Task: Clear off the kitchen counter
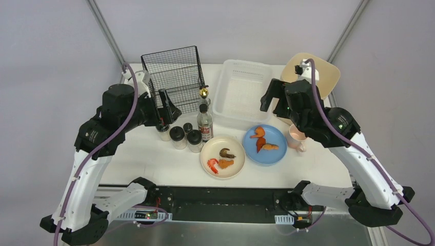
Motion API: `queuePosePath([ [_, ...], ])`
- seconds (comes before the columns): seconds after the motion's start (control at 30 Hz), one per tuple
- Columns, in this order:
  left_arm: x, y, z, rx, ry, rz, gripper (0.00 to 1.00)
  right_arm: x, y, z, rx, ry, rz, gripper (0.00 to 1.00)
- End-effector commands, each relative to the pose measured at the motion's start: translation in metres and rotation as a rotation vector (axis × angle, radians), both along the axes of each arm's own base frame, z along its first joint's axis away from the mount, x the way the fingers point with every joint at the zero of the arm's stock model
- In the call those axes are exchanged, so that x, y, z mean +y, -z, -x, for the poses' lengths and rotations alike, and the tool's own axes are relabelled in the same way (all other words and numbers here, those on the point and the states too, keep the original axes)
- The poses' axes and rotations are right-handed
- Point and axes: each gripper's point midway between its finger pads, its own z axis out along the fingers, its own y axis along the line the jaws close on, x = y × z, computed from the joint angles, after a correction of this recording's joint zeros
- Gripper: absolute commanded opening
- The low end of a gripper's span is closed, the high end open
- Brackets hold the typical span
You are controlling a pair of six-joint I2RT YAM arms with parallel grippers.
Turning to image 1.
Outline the dark sauce bottle red label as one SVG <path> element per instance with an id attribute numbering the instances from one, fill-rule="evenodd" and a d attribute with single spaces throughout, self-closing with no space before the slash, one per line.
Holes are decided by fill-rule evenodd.
<path id="1" fill-rule="evenodd" d="M 213 119 L 212 114 L 209 112 L 208 105 L 202 103 L 199 105 L 199 113 L 197 115 L 197 125 L 201 132 L 202 140 L 204 142 L 213 138 Z"/>

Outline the clear bottle gold spout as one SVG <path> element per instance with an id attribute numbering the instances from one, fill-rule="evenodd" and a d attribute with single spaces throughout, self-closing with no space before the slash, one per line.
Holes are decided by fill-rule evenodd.
<path id="1" fill-rule="evenodd" d="M 198 107 L 200 107 L 201 104 L 206 104 L 208 110 L 210 110 L 211 108 L 211 99 L 209 98 L 209 91 L 208 91 L 208 85 L 203 85 L 200 86 L 199 89 L 199 102 L 198 102 Z"/>

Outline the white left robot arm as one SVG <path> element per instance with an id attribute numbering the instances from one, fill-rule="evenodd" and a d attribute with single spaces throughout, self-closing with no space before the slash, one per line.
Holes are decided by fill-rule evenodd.
<path id="1" fill-rule="evenodd" d="M 41 219 L 41 228 L 54 234 L 54 243 L 93 244 L 128 209 L 142 203 L 157 209 L 156 184 L 143 177 L 111 197 L 94 200 L 103 173 L 127 132 L 137 127 L 165 127 L 181 115 L 166 90 L 154 92 L 147 71 L 125 70 L 123 76 L 127 82 L 111 85 L 95 115 L 80 126 L 73 168 L 60 205 Z M 157 106 L 156 95 L 162 99 L 162 107 Z"/>

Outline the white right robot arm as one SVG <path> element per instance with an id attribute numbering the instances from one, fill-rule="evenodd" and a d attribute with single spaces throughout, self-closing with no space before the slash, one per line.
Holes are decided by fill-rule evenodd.
<path id="1" fill-rule="evenodd" d="M 302 180 L 290 195 L 311 206 L 346 211 L 367 227 L 397 224 L 403 216 L 400 205 L 412 200 L 414 190 L 398 184 L 386 172 L 347 110 L 324 105 L 317 87 L 318 72 L 311 58 L 296 65 L 295 72 L 298 78 L 294 82 L 271 80 L 260 100 L 261 111 L 268 111 L 276 98 L 273 113 L 291 120 L 299 131 L 334 154 L 357 185 L 337 188 Z"/>

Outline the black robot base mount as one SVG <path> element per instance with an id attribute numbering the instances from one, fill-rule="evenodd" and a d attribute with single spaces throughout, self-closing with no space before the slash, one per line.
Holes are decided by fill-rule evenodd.
<path id="1" fill-rule="evenodd" d="M 142 206 L 162 208 L 173 221 L 274 223 L 276 216 L 305 216 L 319 212 L 321 206 L 309 208 L 291 189 L 156 187 Z"/>

